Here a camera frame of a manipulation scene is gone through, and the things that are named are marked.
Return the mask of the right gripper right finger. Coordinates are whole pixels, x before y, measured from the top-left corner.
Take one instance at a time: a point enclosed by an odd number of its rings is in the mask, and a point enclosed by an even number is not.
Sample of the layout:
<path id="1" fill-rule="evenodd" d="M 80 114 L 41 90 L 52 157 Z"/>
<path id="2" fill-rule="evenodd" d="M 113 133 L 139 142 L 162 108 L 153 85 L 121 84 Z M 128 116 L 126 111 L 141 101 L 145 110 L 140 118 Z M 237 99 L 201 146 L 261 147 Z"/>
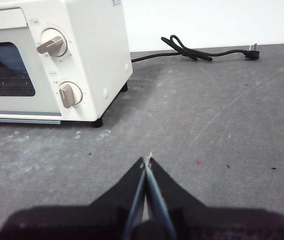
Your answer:
<path id="1" fill-rule="evenodd" d="M 263 208 L 216 207 L 182 188 L 152 157 L 146 160 L 160 208 L 178 240 L 284 240 L 284 215 Z"/>

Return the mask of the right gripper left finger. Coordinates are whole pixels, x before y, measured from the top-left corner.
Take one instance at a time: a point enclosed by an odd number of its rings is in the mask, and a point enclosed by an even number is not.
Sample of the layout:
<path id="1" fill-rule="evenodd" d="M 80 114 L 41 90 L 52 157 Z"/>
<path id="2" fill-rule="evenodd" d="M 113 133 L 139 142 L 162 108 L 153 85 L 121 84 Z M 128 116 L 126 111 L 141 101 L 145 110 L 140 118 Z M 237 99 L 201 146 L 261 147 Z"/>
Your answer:
<path id="1" fill-rule="evenodd" d="M 86 205 L 42 205 L 12 213 L 0 240 L 119 240 L 123 236 L 141 177 L 139 158 L 109 190 Z"/>

